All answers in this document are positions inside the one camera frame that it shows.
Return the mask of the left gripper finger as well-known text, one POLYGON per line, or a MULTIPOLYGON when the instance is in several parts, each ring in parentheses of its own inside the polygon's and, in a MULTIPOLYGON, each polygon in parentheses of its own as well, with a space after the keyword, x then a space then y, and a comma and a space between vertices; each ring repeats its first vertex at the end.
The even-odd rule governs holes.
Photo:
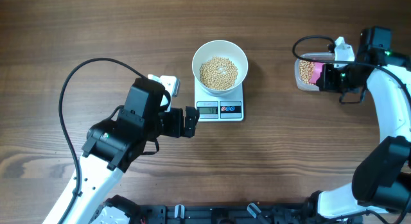
POLYGON ((196 126, 200 118, 200 112, 195 107, 186 106, 185 126, 196 126))
POLYGON ((195 136, 196 125, 188 124, 184 127, 183 137, 192 138, 195 136))

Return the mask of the pink plastic measuring scoop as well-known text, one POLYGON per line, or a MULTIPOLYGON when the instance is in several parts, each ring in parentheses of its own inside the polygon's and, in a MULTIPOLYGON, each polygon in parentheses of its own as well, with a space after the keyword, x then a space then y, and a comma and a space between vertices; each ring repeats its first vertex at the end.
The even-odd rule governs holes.
POLYGON ((309 80, 309 83, 314 84, 314 85, 316 84, 317 80, 320 78, 323 65, 324 63, 320 63, 320 62, 313 63, 313 73, 309 80))

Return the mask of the pile of yellow soybeans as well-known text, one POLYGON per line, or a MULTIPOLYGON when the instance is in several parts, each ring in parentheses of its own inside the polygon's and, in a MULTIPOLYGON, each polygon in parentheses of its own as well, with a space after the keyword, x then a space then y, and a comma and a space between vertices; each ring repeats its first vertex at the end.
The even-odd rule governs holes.
POLYGON ((247 76, 245 70, 229 58, 213 56, 200 65, 199 80, 208 89, 226 91, 244 80, 247 76))

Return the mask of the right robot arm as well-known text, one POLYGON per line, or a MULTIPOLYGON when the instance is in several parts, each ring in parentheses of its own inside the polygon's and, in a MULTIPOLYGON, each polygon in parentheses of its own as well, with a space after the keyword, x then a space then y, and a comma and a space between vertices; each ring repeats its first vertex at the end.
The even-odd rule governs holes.
POLYGON ((319 91, 371 93, 378 118, 380 143, 351 183, 315 195, 315 213, 328 223, 384 212, 401 223, 410 213, 410 174, 402 170, 410 165, 410 57, 393 51, 391 38, 390 29, 373 26, 362 30, 357 52, 342 37, 327 37, 328 53, 296 56, 322 65, 319 91))

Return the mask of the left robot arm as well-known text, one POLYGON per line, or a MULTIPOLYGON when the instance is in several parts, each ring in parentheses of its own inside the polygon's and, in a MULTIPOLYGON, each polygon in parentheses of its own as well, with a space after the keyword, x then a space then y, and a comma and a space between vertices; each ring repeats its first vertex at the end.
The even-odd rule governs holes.
POLYGON ((88 223, 106 195, 131 163, 147 155, 147 142, 158 136, 193 137, 199 112, 193 107, 173 108, 178 94, 175 76, 137 78, 124 105, 87 132, 79 172, 73 173, 45 223, 88 223))

